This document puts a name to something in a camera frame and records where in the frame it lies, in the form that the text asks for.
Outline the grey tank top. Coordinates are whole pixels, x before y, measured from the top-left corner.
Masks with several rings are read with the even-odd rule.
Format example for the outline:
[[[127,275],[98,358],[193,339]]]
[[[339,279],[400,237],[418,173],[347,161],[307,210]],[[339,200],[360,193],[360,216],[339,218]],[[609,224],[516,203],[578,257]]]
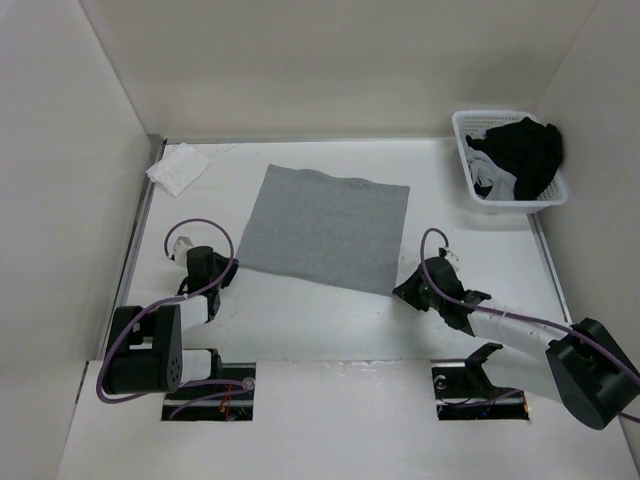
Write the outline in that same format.
[[[241,266],[388,296],[410,189],[268,167],[237,258]]]

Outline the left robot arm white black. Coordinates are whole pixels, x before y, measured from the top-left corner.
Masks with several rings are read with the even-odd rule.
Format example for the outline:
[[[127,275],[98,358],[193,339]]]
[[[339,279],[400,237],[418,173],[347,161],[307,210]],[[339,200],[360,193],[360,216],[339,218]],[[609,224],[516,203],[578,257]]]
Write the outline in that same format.
[[[239,262],[209,246],[185,253],[187,276],[177,294],[147,307],[115,309],[97,394],[105,403],[122,403],[149,393],[173,393],[183,384],[206,399],[224,387],[216,350],[183,350],[183,333],[213,321],[220,290],[229,286]]]

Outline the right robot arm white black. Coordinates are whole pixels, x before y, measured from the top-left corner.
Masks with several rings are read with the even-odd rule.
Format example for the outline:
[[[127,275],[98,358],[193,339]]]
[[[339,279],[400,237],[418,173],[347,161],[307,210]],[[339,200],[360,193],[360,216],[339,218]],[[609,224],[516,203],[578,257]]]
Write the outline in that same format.
[[[569,327],[505,312],[491,295],[467,289],[443,257],[431,257],[393,290],[414,309],[484,345],[464,361],[464,384],[530,392],[562,404],[583,425],[604,429],[639,396],[639,372],[608,330],[585,318]]]

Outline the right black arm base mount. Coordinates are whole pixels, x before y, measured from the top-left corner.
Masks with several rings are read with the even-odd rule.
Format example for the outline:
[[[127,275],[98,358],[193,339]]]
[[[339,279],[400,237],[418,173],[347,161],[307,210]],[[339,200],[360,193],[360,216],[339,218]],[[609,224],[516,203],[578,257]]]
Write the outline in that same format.
[[[482,369],[502,349],[487,343],[464,360],[436,361],[431,374],[440,421],[529,420],[522,391],[494,386]]]

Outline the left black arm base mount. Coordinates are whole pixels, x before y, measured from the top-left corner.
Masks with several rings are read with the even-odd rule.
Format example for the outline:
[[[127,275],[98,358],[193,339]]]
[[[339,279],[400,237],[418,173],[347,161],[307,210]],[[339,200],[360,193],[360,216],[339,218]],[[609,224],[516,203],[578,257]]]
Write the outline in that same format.
[[[185,372],[198,378],[186,380],[163,399],[163,421],[237,422],[253,419],[256,384],[254,363],[225,363],[216,349],[185,350]]]

